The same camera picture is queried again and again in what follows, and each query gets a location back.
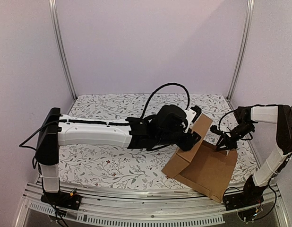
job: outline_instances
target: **black mounting bracket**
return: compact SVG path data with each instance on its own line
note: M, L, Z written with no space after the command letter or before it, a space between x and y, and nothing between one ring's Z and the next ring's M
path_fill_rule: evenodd
M71 210L79 210L82 196L74 194L70 196L69 192L49 193L43 192L41 201L53 206L63 207Z
M223 197L223 202L225 204L226 207L226 211L229 210L236 210L236 209L240 209L240 208L244 208L244 207L248 207L248 206L253 206L258 204L258 201L256 200L250 200L248 201L247 204L242 203L242 197L243 197L243 193L236 193L236 194L231 194L231 195L225 195ZM263 196L260 196L258 198L258 200L260 202L264 201Z

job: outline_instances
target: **cardboard box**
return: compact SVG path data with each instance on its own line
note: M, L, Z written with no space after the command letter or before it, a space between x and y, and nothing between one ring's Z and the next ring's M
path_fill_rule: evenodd
M215 151L216 146L203 141L212 120L202 114L192 127L202 139L190 151L178 149L162 172L214 201L222 202L233 174L237 152Z

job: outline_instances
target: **lavender wall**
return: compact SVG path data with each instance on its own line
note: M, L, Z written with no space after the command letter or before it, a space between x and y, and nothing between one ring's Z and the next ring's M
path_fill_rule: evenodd
M255 2L250 36L233 97L236 105L292 105L292 1ZM253 139L264 161L276 126L258 124ZM292 223L292 160L277 178Z
M57 1L76 91L150 93L179 82L226 95L246 8L245 0Z
M0 227L12 226L25 185L36 177L34 152L18 144L51 107L67 111L71 103L48 1L0 1Z

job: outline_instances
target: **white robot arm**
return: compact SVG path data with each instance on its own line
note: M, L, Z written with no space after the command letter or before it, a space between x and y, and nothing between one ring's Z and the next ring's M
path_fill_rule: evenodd
M123 148L145 148L149 151L176 144L183 151L191 150L201 139L189 126L200 116L198 106L182 110L175 105L163 106L157 114L145 118L128 117L115 121L75 118L61 115L59 108L53 108L47 115L41 129L35 159L39 163L44 202L55 204L68 197L60 191L59 146L70 144L114 145ZM72 206L78 209L79 204Z
M277 131L275 148L260 169L247 179L243 192L224 196L223 201L227 210L254 205L262 201L263 191L292 156L292 106L255 105L238 107L232 112L238 122L238 126L234 129L224 132L220 130L220 127L211 127L213 133L220 135L216 145L217 150L237 148L237 141L243 140L248 133L254 132L254 124L258 122L277 124Z

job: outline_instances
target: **floral patterned tablecloth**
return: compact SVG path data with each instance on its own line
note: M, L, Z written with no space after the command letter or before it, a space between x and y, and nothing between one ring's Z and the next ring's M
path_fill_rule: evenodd
M115 120L139 117L149 94L109 94L79 96L70 115L81 118ZM190 106L198 105L217 124L230 108L222 95L191 95ZM151 100L146 116L155 114L165 104L186 107L185 94L157 94ZM232 114L223 125L233 128ZM218 136L208 132L206 141L216 143ZM245 181L257 168L247 142L238 143L238 160L231 183ZM125 149L109 145L71 145L60 147L60 180L82 185L128 189L179 189L185 185L165 176L161 169L177 149L169 146L157 151Z

